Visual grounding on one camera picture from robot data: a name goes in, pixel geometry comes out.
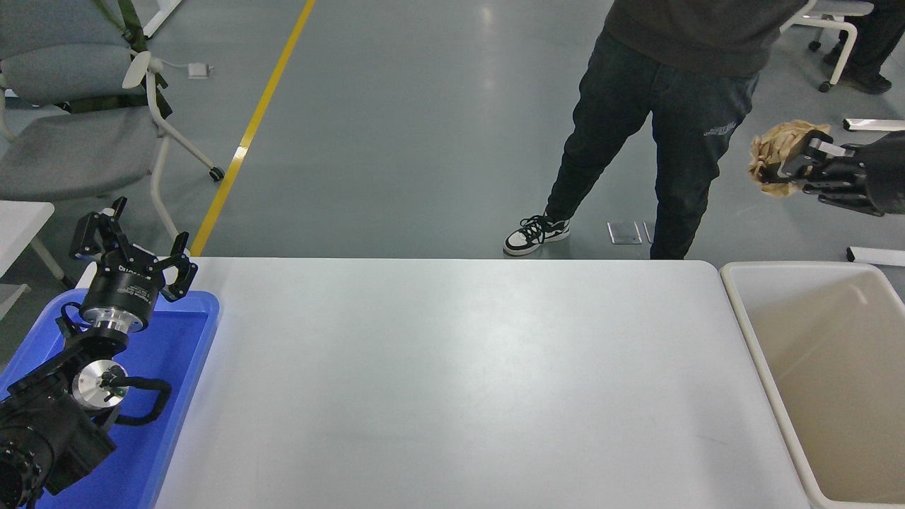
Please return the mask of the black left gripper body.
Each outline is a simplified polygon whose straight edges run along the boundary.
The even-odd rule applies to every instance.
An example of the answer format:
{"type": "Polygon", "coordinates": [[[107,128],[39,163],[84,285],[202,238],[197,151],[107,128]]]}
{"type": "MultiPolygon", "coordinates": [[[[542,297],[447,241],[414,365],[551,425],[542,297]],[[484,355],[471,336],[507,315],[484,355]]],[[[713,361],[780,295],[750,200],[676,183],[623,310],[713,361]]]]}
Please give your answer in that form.
{"type": "Polygon", "coordinates": [[[154,254],[121,257],[116,252],[96,261],[94,278],[80,306],[81,319],[96,321],[101,310],[116,309],[136,321],[148,321],[162,287],[160,274],[149,270],[155,263],[154,254]]]}

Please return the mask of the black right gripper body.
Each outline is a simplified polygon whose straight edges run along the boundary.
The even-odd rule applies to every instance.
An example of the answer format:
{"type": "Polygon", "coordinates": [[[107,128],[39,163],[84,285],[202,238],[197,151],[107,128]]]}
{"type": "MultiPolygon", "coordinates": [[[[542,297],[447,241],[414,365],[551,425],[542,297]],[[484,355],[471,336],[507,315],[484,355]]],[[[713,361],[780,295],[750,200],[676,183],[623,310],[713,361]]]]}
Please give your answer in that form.
{"type": "Polygon", "coordinates": [[[904,132],[895,131],[863,147],[865,193],[880,213],[904,213],[904,132]]]}

